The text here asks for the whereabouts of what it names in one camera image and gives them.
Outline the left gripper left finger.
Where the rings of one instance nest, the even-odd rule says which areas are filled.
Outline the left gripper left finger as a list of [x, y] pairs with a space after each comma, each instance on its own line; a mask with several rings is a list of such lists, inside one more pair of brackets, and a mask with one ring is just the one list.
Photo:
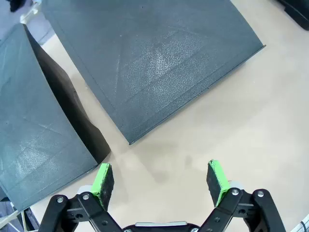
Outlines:
[[114, 178], [112, 166], [101, 164], [90, 191], [69, 199], [54, 195], [47, 206], [40, 232], [73, 232], [81, 222], [88, 222], [96, 232], [121, 232], [123, 229], [108, 213]]

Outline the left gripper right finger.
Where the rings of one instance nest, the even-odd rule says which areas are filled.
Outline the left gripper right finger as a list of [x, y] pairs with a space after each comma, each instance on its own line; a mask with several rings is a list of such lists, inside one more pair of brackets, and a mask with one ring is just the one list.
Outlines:
[[286, 231], [271, 194], [266, 189], [247, 193], [232, 187], [217, 160], [208, 162], [207, 185], [214, 209], [198, 229], [224, 232], [233, 218], [242, 218], [250, 232]]

